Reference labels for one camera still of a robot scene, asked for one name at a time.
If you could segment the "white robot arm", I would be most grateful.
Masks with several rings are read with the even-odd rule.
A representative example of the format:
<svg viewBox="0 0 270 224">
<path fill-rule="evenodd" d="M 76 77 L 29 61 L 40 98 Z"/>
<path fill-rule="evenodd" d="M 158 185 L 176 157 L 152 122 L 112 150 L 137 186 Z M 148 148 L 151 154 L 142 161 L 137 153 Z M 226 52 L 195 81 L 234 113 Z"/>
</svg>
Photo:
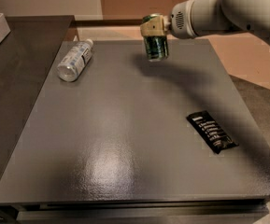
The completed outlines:
<svg viewBox="0 0 270 224">
<path fill-rule="evenodd" d="M 270 47 L 270 0 L 188 0 L 176 4 L 168 16 L 144 17 L 140 32 L 151 62 L 168 57 L 168 35 L 191 39 L 248 32 Z"/>
</svg>

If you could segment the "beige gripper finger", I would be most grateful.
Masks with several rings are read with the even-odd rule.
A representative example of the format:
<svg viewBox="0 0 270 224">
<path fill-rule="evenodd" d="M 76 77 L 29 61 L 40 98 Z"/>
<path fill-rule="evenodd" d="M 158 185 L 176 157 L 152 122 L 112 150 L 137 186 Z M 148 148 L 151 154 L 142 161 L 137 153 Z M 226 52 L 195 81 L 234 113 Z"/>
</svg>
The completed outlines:
<svg viewBox="0 0 270 224">
<path fill-rule="evenodd" d="M 143 37 L 166 36 L 170 30 L 171 21 L 168 16 L 148 15 L 143 18 L 140 32 Z"/>
</svg>

